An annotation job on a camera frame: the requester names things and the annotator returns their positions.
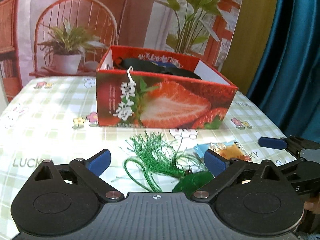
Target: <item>yellow wall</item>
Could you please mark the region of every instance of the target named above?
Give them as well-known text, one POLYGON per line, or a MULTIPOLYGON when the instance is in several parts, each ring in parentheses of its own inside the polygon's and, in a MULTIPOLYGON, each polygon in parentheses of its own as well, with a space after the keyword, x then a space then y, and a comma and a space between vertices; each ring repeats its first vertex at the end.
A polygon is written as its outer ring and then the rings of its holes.
POLYGON ((221 73, 246 94, 267 44, 277 0, 243 0, 221 73))

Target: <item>blue curtain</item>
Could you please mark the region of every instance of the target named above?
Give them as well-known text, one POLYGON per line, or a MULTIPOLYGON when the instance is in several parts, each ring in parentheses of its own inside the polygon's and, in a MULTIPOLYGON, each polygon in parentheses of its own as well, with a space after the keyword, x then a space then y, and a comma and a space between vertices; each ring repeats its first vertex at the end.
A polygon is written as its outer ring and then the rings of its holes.
POLYGON ((320 143, 320 0, 277 0, 247 97, 286 136, 320 143))

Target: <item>tablecloth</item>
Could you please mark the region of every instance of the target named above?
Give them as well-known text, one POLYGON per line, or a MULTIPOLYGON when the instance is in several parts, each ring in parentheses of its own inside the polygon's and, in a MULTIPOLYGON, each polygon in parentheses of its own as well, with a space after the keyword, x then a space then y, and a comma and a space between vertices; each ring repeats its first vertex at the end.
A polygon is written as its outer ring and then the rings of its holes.
MULTIPOLYGON (((10 239, 18 233, 10 205, 44 159, 65 164, 108 148, 112 161, 101 178, 124 195, 128 191, 145 191, 129 179, 122 166, 123 161, 132 156, 125 140, 145 131, 163 133, 174 147, 187 151, 193 151, 196 144, 237 140, 254 162, 270 159, 281 165, 294 160, 284 150, 259 147, 257 141, 261 136, 280 138, 284 135, 240 92, 218 130, 179 131, 178 136, 175 129, 99 127, 94 120, 95 112, 95 78, 90 77, 34 79, 5 109, 0 118, 0 239, 10 239)), ((139 182, 145 183, 137 167, 131 167, 131 171, 139 182)), ((161 175, 154 178, 164 192, 171 191, 178 182, 161 175)))

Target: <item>crosshair mark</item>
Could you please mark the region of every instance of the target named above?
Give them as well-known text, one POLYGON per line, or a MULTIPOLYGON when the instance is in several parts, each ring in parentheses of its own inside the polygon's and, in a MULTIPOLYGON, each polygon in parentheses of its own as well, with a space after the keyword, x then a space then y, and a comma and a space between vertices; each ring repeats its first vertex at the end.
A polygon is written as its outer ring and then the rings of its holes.
POLYGON ((153 195, 153 196, 152 196, 152 198, 154 198, 154 199, 158 200, 158 199, 162 198, 162 196, 160 196, 160 195, 156 194, 156 195, 153 195))

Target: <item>strawberry box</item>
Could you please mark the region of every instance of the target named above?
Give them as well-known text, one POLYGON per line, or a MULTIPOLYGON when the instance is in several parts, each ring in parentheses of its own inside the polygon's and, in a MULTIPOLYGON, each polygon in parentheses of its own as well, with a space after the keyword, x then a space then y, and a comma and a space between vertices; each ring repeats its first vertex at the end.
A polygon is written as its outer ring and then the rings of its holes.
POLYGON ((197 57, 111 46, 96 71, 100 126, 218 129, 238 88, 197 57), (171 63, 201 79, 115 69, 118 59, 171 63))

